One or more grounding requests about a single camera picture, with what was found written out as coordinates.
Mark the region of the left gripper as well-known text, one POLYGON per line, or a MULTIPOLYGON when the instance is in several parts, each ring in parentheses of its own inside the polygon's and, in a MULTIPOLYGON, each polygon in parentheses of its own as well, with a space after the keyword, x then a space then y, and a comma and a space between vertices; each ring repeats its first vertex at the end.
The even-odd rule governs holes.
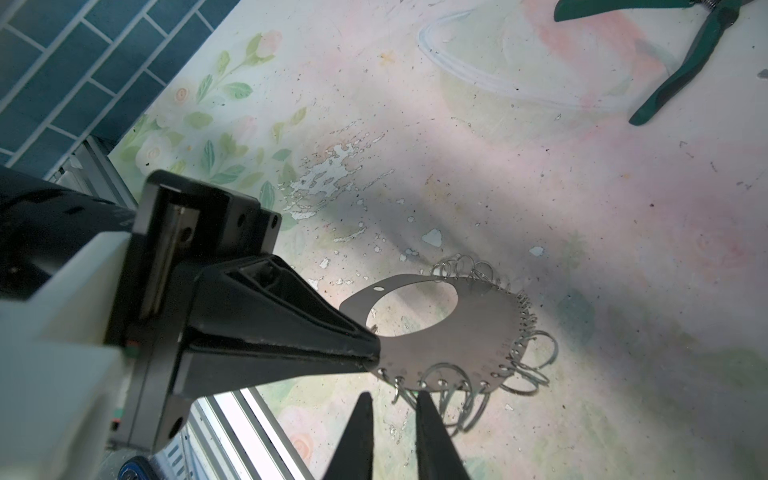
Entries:
POLYGON ((280 257, 252 257, 274 250, 280 225, 253 197, 149 175, 105 334, 123 350, 128 385, 109 446, 159 451, 193 399, 378 365, 375 334, 280 257))

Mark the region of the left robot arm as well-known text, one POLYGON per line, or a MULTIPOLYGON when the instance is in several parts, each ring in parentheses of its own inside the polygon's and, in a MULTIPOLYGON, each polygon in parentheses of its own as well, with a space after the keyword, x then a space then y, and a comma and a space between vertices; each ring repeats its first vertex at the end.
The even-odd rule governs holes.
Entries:
POLYGON ((95 339, 136 357, 110 444, 155 453, 200 398, 378 363, 378 337, 274 253, 280 225, 253 197, 167 171, 132 210, 3 169, 1 295, 28 300, 99 234, 128 235, 95 339))

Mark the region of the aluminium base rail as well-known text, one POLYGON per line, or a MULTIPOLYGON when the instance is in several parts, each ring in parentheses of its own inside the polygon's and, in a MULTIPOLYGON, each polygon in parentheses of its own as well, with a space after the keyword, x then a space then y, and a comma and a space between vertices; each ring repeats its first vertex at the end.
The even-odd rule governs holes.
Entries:
MULTIPOLYGON (((121 207, 137 202, 108 158, 114 143, 92 135, 50 180, 121 207)), ((203 398, 161 451, 107 450, 99 479, 311 479, 313 475, 254 388, 203 398)))

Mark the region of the green handled pliers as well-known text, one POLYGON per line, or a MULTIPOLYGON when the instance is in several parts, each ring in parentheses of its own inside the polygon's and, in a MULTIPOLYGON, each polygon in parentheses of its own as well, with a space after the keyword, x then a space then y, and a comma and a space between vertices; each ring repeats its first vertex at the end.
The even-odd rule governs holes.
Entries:
POLYGON ((648 91, 629 118, 642 126, 702 71, 726 31, 739 19, 746 1, 559 1, 553 20, 565 22, 619 10, 632 10, 650 35, 637 50, 658 60, 666 78, 648 91))

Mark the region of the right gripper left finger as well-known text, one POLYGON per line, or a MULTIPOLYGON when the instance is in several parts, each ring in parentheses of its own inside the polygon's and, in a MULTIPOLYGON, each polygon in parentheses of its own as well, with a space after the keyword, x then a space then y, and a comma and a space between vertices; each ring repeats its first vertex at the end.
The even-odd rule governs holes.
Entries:
POLYGON ((373 400, 362 393, 325 472, 325 480, 371 480, 374 457, 373 400))

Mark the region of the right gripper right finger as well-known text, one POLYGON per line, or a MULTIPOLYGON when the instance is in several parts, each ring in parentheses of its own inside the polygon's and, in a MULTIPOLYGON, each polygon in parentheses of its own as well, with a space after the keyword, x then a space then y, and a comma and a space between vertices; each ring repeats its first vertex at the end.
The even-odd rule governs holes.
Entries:
POLYGON ((420 480, 469 480, 430 394, 420 391, 416 403, 416 456, 420 480))

